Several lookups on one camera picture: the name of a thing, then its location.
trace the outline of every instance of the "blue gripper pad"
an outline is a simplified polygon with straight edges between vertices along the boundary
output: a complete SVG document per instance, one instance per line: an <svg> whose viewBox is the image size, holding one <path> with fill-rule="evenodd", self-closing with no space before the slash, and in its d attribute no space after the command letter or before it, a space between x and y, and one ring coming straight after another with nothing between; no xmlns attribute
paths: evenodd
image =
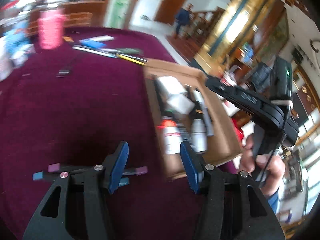
<svg viewBox="0 0 320 240"><path fill-rule="evenodd" d="M197 194L200 191L199 183L202 181L204 171L188 141L180 144L180 156L190 188Z"/></svg>
<svg viewBox="0 0 320 240"><path fill-rule="evenodd" d="M117 159L113 165L109 178L109 193L113 194L119 187L121 176L129 156L129 145L127 142L121 142L113 155L117 155Z"/></svg>
<svg viewBox="0 0 320 240"><path fill-rule="evenodd" d="M94 48L94 49L100 49L100 48L106 46L104 43L101 43L98 41L92 41L90 39L80 40L80 43L84 46L88 46L88 47Z"/></svg>

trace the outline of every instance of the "wooden door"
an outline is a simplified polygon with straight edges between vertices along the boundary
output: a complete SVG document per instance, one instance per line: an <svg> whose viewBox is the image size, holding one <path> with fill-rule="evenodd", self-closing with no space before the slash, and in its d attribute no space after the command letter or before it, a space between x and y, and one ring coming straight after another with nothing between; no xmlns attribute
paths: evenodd
<svg viewBox="0 0 320 240"><path fill-rule="evenodd" d="M173 24L174 16L186 0L163 0L156 14L155 21Z"/></svg>

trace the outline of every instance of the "person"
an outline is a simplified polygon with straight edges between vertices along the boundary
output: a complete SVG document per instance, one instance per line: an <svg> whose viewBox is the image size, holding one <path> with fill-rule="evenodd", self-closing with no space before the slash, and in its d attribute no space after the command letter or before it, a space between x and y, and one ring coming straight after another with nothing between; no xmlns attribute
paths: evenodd
<svg viewBox="0 0 320 240"><path fill-rule="evenodd" d="M176 39L179 35L179 31L181 26L189 25L190 22L190 14L192 13L193 4L189 3L186 7L186 9L181 8L180 11L175 16L177 27L176 27L176 33L174 35L174 38Z"/></svg>
<svg viewBox="0 0 320 240"><path fill-rule="evenodd" d="M239 171L247 171L250 174L254 171L256 165L261 169L266 166L269 155L258 155L254 161L252 158L252 147L253 134L247 137L244 152L240 160ZM265 185L261 188L261 191L268 200L273 212L276 213L279 200L278 189L285 172L285 164L279 155L272 157L267 170L269 171L269 176L266 179Z"/></svg>

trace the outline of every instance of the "dark jacket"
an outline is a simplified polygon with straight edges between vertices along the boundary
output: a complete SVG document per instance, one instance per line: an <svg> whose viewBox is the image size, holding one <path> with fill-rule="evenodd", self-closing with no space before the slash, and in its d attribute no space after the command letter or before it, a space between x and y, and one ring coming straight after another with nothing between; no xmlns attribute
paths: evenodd
<svg viewBox="0 0 320 240"><path fill-rule="evenodd" d="M178 24L183 26L188 25L190 22L190 12L181 8L175 18L177 19Z"/></svg>

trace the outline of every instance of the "pink cup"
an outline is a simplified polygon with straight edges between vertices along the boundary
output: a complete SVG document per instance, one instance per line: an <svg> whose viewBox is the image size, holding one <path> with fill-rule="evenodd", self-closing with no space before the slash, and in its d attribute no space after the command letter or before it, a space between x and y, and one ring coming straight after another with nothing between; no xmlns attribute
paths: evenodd
<svg viewBox="0 0 320 240"><path fill-rule="evenodd" d="M62 44L63 23L66 17L61 12L61 9L57 9L40 14L38 33L42 49L55 49Z"/></svg>

